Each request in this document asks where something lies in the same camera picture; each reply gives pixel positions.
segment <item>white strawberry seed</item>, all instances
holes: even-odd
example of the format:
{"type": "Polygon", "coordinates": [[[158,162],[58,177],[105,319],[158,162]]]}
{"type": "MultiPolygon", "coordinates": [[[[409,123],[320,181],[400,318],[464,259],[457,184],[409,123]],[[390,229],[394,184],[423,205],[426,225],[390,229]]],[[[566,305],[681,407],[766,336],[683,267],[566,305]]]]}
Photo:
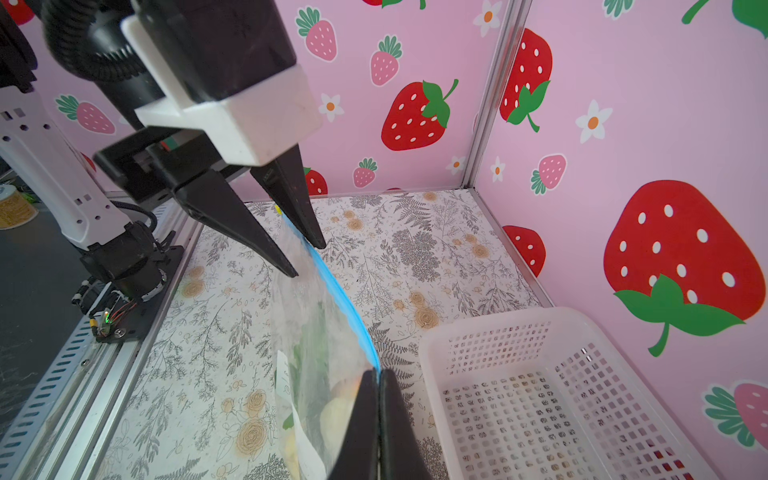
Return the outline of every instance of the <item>white strawberry seed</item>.
{"type": "Polygon", "coordinates": [[[723,272],[723,283],[725,283],[725,286],[734,286],[736,285],[736,279],[733,278],[733,275],[731,275],[728,272],[723,272]]]}

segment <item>clear plastic bag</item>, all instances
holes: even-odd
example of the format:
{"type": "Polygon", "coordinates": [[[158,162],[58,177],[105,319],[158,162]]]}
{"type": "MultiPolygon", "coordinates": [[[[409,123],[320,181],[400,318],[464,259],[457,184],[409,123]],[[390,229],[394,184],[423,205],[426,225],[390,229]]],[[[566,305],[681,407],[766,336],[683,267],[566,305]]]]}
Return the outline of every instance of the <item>clear plastic bag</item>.
{"type": "Polygon", "coordinates": [[[299,273],[277,274],[272,333],[280,450],[293,480],[324,480],[344,440],[373,342],[320,255],[283,216],[277,243],[299,273]]]}

